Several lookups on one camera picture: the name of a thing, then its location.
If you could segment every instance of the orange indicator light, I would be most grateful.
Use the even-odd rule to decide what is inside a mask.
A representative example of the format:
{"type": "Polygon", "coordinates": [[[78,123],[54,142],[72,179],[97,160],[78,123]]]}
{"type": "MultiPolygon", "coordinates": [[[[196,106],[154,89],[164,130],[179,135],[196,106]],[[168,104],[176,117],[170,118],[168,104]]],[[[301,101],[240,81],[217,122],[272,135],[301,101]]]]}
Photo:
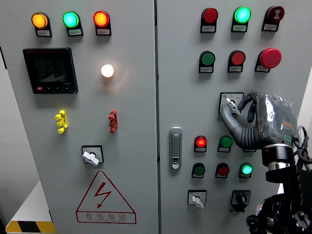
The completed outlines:
{"type": "Polygon", "coordinates": [[[31,22],[37,29],[42,29],[48,25],[48,17],[45,13],[37,12],[31,17],[31,22]]]}
{"type": "Polygon", "coordinates": [[[93,21],[97,27],[104,28],[109,24],[109,15],[105,11],[97,11],[93,16],[93,21]]]}

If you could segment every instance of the red push button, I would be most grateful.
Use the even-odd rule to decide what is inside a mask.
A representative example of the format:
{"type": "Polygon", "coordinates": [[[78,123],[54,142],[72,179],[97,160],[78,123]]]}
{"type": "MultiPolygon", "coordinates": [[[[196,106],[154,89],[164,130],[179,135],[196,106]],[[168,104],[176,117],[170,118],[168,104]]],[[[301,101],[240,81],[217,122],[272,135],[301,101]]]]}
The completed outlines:
{"type": "Polygon", "coordinates": [[[241,65],[246,59],[246,56],[243,52],[238,51],[232,55],[231,61],[235,65],[241,65]]]}
{"type": "Polygon", "coordinates": [[[207,23],[214,23],[218,19],[218,11],[214,8],[208,8],[203,15],[207,23]]]}
{"type": "Polygon", "coordinates": [[[221,167],[219,168],[219,175],[226,176],[230,172],[230,169],[228,167],[221,167]]]}
{"type": "Polygon", "coordinates": [[[270,23],[279,23],[284,18],[285,11],[281,6],[271,6],[265,15],[270,23]]]}
{"type": "Polygon", "coordinates": [[[271,69],[275,68],[282,60],[282,53],[276,48],[268,48],[260,55],[261,66],[271,69]]]}

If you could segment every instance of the red lightning bolt symbol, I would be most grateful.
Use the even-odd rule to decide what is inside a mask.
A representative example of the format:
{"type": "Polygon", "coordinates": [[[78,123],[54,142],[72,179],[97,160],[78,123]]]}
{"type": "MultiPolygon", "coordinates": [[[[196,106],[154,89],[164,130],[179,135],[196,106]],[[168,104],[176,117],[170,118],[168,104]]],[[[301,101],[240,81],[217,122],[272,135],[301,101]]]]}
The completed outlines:
{"type": "Polygon", "coordinates": [[[111,194],[112,191],[110,192],[106,192],[106,193],[102,193],[100,194],[99,192],[102,190],[102,188],[104,188],[106,183],[102,183],[101,186],[99,187],[99,189],[97,190],[97,193],[94,195],[94,196],[101,196],[101,195],[105,195],[106,194],[106,197],[103,199],[103,201],[97,205],[97,208],[100,208],[102,206],[102,203],[105,201],[105,199],[109,196],[109,194],[111,194]]]}

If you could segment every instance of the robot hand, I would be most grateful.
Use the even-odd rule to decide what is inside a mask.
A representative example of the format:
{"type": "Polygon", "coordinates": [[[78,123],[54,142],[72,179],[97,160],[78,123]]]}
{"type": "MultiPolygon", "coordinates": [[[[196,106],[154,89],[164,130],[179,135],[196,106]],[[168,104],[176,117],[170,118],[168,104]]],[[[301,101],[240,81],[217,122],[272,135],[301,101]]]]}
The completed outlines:
{"type": "Polygon", "coordinates": [[[246,150],[263,149],[269,145],[292,145],[297,129],[297,116],[290,103],[276,95],[250,91],[237,106],[242,111],[251,102],[247,121],[254,121],[253,128],[242,127],[232,116],[229,106],[221,106],[221,119],[236,144],[246,150]]]}

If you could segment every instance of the triangle warning symbol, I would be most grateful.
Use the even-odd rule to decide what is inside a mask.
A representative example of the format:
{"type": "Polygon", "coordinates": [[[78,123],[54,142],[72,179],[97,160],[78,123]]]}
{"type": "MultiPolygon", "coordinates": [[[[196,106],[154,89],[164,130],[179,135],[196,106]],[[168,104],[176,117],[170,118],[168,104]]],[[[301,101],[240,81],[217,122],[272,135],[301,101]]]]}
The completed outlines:
{"type": "Polygon", "coordinates": [[[103,171],[92,180],[76,217],[79,223],[137,223],[135,211],[103,171]]]}

